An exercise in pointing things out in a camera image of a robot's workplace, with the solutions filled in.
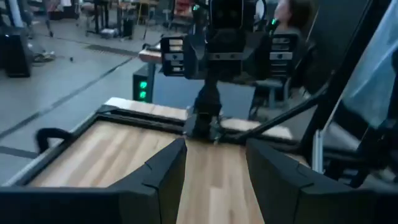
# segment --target gray floor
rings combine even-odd
[[[132,98],[132,74],[145,64],[134,58],[102,79],[107,71],[129,60],[116,54],[101,54],[85,49],[87,45],[98,44],[119,49],[140,51],[143,43],[159,41],[161,32],[149,30],[145,41],[141,40],[143,27],[137,27],[134,40],[105,40],[95,35],[85,37],[76,21],[52,22],[54,38],[48,37],[43,24],[37,24],[37,42],[46,50],[54,51],[58,58],[42,67],[32,69],[31,78],[6,78],[0,71],[0,146],[25,151],[35,151],[33,136],[36,130],[56,127],[71,130],[110,97]],[[203,82],[184,78],[165,77],[158,74],[155,79],[154,103],[186,108],[195,99]],[[226,116],[246,119],[254,89],[220,83],[223,111]],[[282,111],[268,111],[277,116]],[[313,110],[285,122],[294,138],[300,139]],[[21,121],[31,118],[18,129],[11,129]],[[11,178],[30,160],[0,154],[0,184]]]

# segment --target wooden table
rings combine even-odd
[[[111,98],[106,104],[186,119],[185,110],[166,106],[121,98]],[[246,130],[258,123],[231,119],[223,125]],[[274,127],[265,134],[291,138],[289,130],[282,126]],[[148,129],[97,122],[29,185],[107,187],[143,165],[176,137]],[[177,223],[264,223],[249,178],[245,148],[191,139],[187,139],[186,144],[185,182]],[[292,157],[303,162],[300,157]]]

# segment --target speaker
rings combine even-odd
[[[30,77],[32,53],[27,44],[27,35],[24,29],[11,27],[1,32],[2,62],[8,77]]]

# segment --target green indicator light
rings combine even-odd
[[[147,85],[148,85],[148,83],[145,82],[145,81],[140,82],[140,83],[139,83],[139,88],[146,89],[146,88],[147,88]]]
[[[146,96],[147,96],[147,92],[145,92],[145,91],[139,92],[139,98],[140,99],[145,99]]]

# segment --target black chair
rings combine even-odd
[[[275,108],[277,90],[282,90],[283,103],[287,106],[290,82],[295,73],[293,59],[298,40],[298,34],[274,34],[271,38],[268,69],[270,78],[256,82],[257,94],[268,93],[270,109]]]

